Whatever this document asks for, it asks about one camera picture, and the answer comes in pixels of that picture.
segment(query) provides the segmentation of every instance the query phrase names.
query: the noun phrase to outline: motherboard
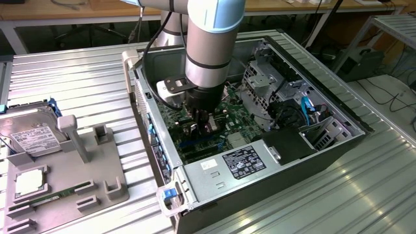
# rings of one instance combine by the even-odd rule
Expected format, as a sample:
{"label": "motherboard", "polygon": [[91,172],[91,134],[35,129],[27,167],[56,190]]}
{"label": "motherboard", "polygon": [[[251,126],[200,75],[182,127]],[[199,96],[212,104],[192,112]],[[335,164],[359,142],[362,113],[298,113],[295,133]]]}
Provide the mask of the motherboard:
{"label": "motherboard", "polygon": [[226,128],[222,132],[196,140],[187,139],[184,129],[194,123],[191,114],[183,108],[180,112],[171,110],[162,103],[159,109],[166,122],[174,144],[186,164],[202,160],[218,153],[226,152],[252,141],[263,133],[254,120],[254,116],[243,106],[243,102],[234,86],[224,91],[223,101],[215,113],[215,119]]}

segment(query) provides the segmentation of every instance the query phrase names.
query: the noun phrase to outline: green circuit board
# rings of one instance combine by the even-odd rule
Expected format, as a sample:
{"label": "green circuit board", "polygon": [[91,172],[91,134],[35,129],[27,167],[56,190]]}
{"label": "green circuit board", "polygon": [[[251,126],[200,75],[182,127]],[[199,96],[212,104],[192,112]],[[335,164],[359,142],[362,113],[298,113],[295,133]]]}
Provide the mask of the green circuit board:
{"label": "green circuit board", "polygon": [[202,160],[212,155],[234,149],[232,143],[228,141],[228,135],[239,133],[250,143],[252,138],[263,133],[260,126],[251,118],[251,114],[239,104],[240,98],[235,91],[228,89],[228,95],[218,107],[218,111],[227,110],[216,114],[215,118],[226,122],[226,128],[222,132],[210,137],[204,137],[195,142],[187,142],[183,139],[183,126],[178,126],[178,122],[190,122],[192,118],[187,113],[186,108],[180,112],[172,111],[162,103],[159,103],[159,110],[164,119],[170,135],[174,140],[179,155],[186,164]]}

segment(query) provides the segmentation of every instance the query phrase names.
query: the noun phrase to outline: slotted aluminum surface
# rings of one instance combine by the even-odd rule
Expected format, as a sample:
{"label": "slotted aluminum surface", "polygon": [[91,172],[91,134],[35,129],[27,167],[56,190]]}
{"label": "slotted aluminum surface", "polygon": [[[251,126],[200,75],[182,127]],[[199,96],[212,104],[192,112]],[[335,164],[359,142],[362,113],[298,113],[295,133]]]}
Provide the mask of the slotted aluminum surface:
{"label": "slotted aluminum surface", "polygon": [[411,15],[376,16],[372,23],[416,49],[416,17]]}
{"label": "slotted aluminum surface", "polygon": [[[380,120],[347,84],[286,34],[263,31],[243,33],[239,37],[262,35],[278,41],[376,132],[326,171],[200,233],[411,233],[416,229],[416,154],[404,139],[407,136],[402,138],[388,121]],[[122,79],[120,54],[131,47],[143,48],[144,44],[15,58],[10,104],[52,96],[63,113],[78,116],[80,133],[106,123],[115,131],[130,184],[127,202],[63,225],[55,229],[58,233],[84,233],[86,230],[94,233],[174,232],[156,202],[156,182]],[[6,161],[0,163],[0,173],[0,190],[4,191]],[[4,208],[4,192],[0,201]]]}

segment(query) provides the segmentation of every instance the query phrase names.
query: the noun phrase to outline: aluminum profile table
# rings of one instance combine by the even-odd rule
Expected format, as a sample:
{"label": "aluminum profile table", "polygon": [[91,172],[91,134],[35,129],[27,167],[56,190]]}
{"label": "aluminum profile table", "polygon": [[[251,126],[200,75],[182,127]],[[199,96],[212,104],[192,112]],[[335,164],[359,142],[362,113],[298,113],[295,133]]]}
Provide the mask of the aluminum profile table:
{"label": "aluminum profile table", "polygon": [[[411,233],[416,230],[415,141],[360,98],[304,48],[276,31],[270,35],[375,129],[364,143],[322,173],[204,228],[199,233]],[[156,202],[156,182],[132,118],[126,92],[122,52],[111,46],[16,56],[10,104],[54,96],[63,114],[75,114],[80,132],[106,123],[115,131],[128,181],[127,202],[48,233],[174,233]],[[4,191],[7,162],[0,163]]]}
{"label": "aluminum profile table", "polygon": [[[339,72],[342,66],[344,65],[348,56],[351,55],[352,50],[358,47],[360,41],[364,39],[364,36],[368,33],[368,30],[372,26],[376,26],[382,31],[392,35],[398,40],[404,44],[412,47],[416,50],[416,17],[406,15],[391,15],[391,16],[371,16],[363,25],[356,37],[354,38],[346,53],[338,58],[334,71]],[[372,40],[368,45],[372,47],[376,39]]]}

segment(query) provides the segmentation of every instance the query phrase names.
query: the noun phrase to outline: warning label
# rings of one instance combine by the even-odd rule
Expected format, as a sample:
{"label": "warning label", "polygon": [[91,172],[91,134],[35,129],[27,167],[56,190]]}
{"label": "warning label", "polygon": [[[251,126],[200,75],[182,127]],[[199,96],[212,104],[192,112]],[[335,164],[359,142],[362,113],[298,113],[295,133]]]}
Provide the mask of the warning label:
{"label": "warning label", "polygon": [[48,126],[14,133],[11,136],[24,151],[27,151],[30,154],[59,146],[59,141]]}
{"label": "warning label", "polygon": [[223,158],[236,179],[266,169],[266,164],[252,146],[223,155]]}

